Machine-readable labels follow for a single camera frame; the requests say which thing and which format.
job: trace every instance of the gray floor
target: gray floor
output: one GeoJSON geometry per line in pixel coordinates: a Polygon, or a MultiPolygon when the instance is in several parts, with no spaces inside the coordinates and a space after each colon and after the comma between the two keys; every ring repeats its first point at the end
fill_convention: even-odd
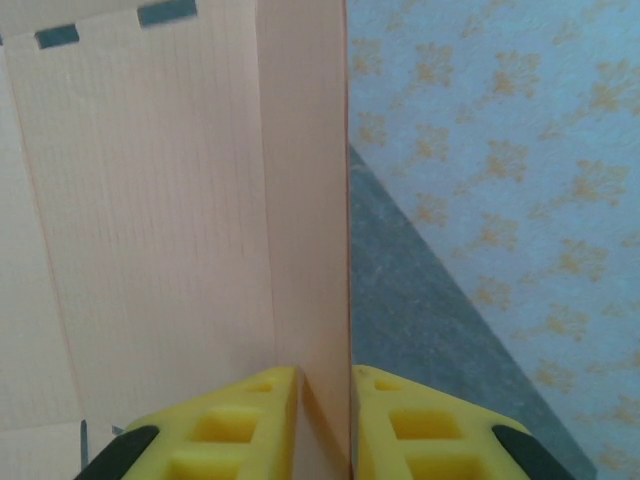
{"type": "Polygon", "coordinates": [[[411,223],[351,151],[354,363],[525,424],[577,479],[596,469],[411,223]]]}

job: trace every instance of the light blue wallpaper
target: light blue wallpaper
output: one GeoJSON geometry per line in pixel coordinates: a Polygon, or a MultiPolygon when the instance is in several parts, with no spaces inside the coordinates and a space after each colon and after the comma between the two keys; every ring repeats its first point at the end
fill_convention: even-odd
{"type": "Polygon", "coordinates": [[[602,478],[640,478],[640,2],[350,0],[351,139],[602,478]]]}

